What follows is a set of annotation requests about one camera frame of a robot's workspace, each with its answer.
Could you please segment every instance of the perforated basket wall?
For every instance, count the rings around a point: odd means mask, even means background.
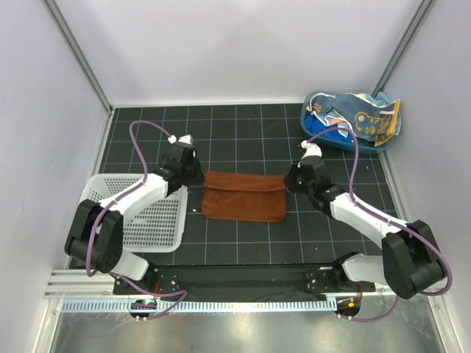
[[[106,199],[137,182],[142,174],[97,174],[85,186],[80,201]],[[172,252],[182,241],[188,190],[180,188],[142,210],[124,227],[123,247],[131,252]]]

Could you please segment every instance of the blue basket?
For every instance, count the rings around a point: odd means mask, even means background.
[[[314,94],[318,94],[318,93],[319,92],[313,92],[313,93],[309,94],[306,97],[305,101],[304,101],[304,105],[302,106],[301,126],[302,126],[302,129],[304,130],[304,132],[306,133],[306,136],[308,138],[312,137],[313,134],[306,128],[306,126],[304,124],[304,120],[306,119],[306,116],[309,115],[309,112],[306,110],[306,108],[308,107],[309,101],[311,100],[312,96]],[[385,144],[383,144],[381,146],[378,146],[378,147],[362,145],[361,144],[362,139],[358,139],[360,153],[363,153],[363,154],[377,154],[379,152],[385,151],[385,150],[391,148],[392,145],[394,145],[394,142],[396,142],[396,137],[397,136],[393,136],[391,138],[391,140],[389,140]],[[347,142],[338,141],[338,140],[331,140],[330,138],[317,138],[315,142],[318,143],[319,145],[329,146],[329,147],[333,147],[333,148],[336,148],[336,149],[343,149],[345,151],[355,151],[355,145],[353,143],[347,143]]]

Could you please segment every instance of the towel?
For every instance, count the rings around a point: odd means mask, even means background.
[[[400,100],[390,101],[384,94],[374,99],[365,93],[316,93],[308,111],[325,126],[342,126],[351,129],[358,138],[374,141],[381,146],[400,131]],[[344,138],[347,132],[339,132]]]

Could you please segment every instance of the white panel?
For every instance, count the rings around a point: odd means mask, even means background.
[[[418,0],[58,0],[114,105],[370,92]]]
[[[411,217],[431,225],[450,261],[462,332],[471,332],[470,19],[469,1],[437,1],[386,87],[403,99],[394,172]]]
[[[106,114],[42,1],[0,1],[0,341],[30,352]]]

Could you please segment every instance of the folded brown cloth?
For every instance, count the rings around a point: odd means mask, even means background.
[[[272,223],[286,217],[283,176],[209,171],[204,185],[204,217]]]

